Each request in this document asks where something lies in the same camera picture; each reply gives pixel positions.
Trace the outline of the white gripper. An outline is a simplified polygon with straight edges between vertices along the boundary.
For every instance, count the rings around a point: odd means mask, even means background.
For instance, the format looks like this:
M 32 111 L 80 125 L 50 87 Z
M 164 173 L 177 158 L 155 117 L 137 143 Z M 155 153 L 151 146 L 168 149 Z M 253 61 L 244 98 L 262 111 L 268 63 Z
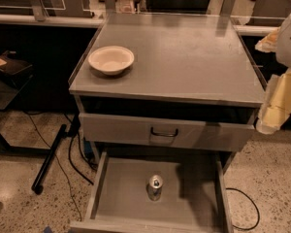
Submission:
M 276 60 L 289 67 L 281 76 L 271 76 L 256 122 L 258 132 L 274 134 L 291 115 L 291 14 L 280 29 L 265 36 L 255 48 L 261 52 L 275 52 Z

